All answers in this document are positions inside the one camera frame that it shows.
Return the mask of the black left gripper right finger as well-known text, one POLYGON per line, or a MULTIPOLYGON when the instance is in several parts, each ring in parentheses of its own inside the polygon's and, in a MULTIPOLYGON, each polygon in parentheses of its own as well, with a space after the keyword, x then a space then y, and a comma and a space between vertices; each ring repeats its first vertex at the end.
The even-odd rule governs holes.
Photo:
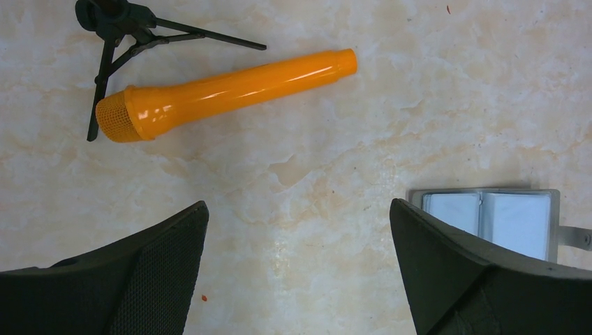
POLYGON ((510 251, 395 198, 390 227, 418 334, 590 334, 591 272, 510 251))

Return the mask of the grey leather card holder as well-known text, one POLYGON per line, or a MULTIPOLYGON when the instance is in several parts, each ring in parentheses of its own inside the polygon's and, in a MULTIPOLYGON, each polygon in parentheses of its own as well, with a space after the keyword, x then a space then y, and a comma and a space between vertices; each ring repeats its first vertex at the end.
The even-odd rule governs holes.
POLYGON ((531 258, 556 262, 559 246, 591 250, 591 230, 560 224, 555 189, 442 188, 411 190, 408 200, 428 214, 531 258))

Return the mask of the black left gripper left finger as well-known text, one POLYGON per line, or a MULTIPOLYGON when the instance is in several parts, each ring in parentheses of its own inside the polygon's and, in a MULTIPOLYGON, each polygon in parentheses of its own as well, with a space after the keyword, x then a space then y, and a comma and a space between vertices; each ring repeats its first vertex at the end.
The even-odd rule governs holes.
POLYGON ((203 201, 50 267, 1 273, 2 334, 181 334, 198 278, 203 201))

